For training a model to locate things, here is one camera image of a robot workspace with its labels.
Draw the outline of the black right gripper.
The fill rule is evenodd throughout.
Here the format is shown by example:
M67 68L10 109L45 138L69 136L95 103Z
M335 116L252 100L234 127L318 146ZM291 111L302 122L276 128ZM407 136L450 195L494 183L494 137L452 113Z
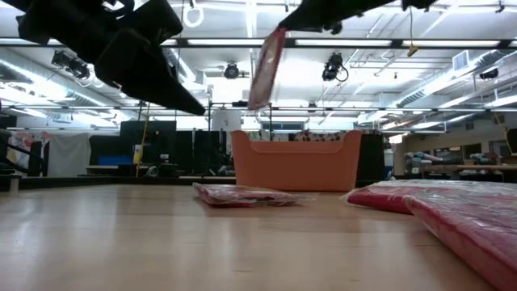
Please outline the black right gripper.
M285 31L322 32L337 23L387 5L391 0L304 0L278 24ZM429 11L436 0L401 0L401 8Z

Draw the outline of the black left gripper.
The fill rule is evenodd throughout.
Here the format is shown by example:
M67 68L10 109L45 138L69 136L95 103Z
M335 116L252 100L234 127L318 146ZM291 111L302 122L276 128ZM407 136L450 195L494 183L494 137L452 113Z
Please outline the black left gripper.
M16 18L19 37L38 44L60 41L93 63L95 75L128 96L197 116L205 108L172 74L162 48L183 30L167 0L149 0L133 11L132 1L6 0L23 12Z

